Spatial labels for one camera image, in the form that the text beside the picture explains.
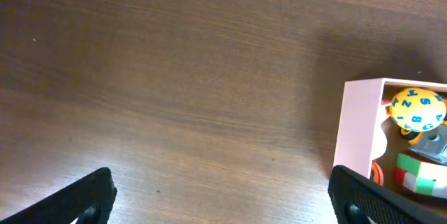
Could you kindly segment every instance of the blue letter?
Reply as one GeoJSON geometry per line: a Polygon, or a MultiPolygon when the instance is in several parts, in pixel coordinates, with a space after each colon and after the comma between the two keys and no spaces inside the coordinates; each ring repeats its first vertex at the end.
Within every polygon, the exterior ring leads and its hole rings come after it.
{"type": "Polygon", "coordinates": [[[418,95],[418,94],[415,94],[414,93],[414,90],[409,90],[408,91],[410,94],[408,94],[407,96],[416,96],[416,95],[418,95]]]}
{"type": "Polygon", "coordinates": [[[410,107],[411,102],[408,103],[406,100],[404,100],[404,101],[402,102],[402,106],[404,106],[404,105],[406,105],[407,107],[410,107]]]}
{"type": "Polygon", "coordinates": [[[413,118],[411,120],[415,123],[420,123],[422,121],[422,117],[413,116],[413,118]]]}
{"type": "Polygon", "coordinates": [[[424,130],[429,130],[431,128],[433,128],[432,124],[424,125],[424,127],[422,127],[422,129],[424,129],[424,130]]]}
{"type": "Polygon", "coordinates": [[[423,105],[429,105],[429,104],[430,104],[430,99],[428,99],[428,98],[421,98],[421,99],[420,99],[420,102],[421,102],[423,105]]]}

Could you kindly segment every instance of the wood grain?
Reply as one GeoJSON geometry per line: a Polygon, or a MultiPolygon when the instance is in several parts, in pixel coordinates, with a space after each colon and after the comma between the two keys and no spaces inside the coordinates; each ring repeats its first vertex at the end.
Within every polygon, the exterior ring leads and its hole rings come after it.
{"type": "Polygon", "coordinates": [[[344,82],[445,81],[446,2],[0,0],[0,218],[108,166],[110,223],[334,223],[344,82]]]}

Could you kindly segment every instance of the wooden table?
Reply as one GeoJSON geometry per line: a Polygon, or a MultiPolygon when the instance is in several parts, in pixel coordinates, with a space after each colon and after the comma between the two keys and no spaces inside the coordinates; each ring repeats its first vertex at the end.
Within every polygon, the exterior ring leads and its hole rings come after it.
{"type": "Polygon", "coordinates": [[[344,82],[445,82],[446,4],[0,0],[0,218],[107,166],[110,223],[334,223],[344,82]]]}

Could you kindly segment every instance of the ball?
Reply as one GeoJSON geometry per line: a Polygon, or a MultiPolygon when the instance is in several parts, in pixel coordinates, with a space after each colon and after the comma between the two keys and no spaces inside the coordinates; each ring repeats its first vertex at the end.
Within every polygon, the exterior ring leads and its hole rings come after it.
{"type": "Polygon", "coordinates": [[[446,104],[434,91],[407,88],[391,100],[390,116],[400,127],[423,132],[442,123],[446,104]]]}

